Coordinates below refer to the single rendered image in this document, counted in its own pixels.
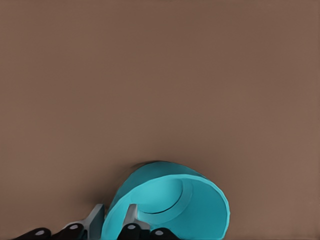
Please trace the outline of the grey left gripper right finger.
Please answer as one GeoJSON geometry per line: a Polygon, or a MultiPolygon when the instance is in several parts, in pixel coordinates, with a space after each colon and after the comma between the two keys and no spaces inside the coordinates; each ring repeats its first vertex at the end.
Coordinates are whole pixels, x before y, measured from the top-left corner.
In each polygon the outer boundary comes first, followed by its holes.
{"type": "Polygon", "coordinates": [[[151,240],[150,233],[150,224],[138,220],[138,206],[130,204],[117,240],[151,240]]]}

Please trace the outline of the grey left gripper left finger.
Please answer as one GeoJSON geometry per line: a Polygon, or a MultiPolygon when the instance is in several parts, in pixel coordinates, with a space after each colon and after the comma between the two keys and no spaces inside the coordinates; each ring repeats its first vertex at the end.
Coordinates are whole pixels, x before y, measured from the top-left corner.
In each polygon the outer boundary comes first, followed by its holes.
{"type": "Polygon", "coordinates": [[[105,206],[97,204],[83,219],[68,223],[51,240],[100,240],[105,221],[105,206]]]}

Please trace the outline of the teal cup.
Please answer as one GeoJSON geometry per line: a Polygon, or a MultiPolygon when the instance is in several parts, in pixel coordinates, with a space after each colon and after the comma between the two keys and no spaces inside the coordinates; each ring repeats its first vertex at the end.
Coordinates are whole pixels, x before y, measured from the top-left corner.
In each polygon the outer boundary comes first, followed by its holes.
{"type": "Polygon", "coordinates": [[[129,175],[107,211],[102,240],[116,240],[131,204],[137,206],[137,219],[151,230],[167,228],[183,240],[221,240],[230,222],[223,191],[195,170],[173,162],[148,163],[129,175]]]}

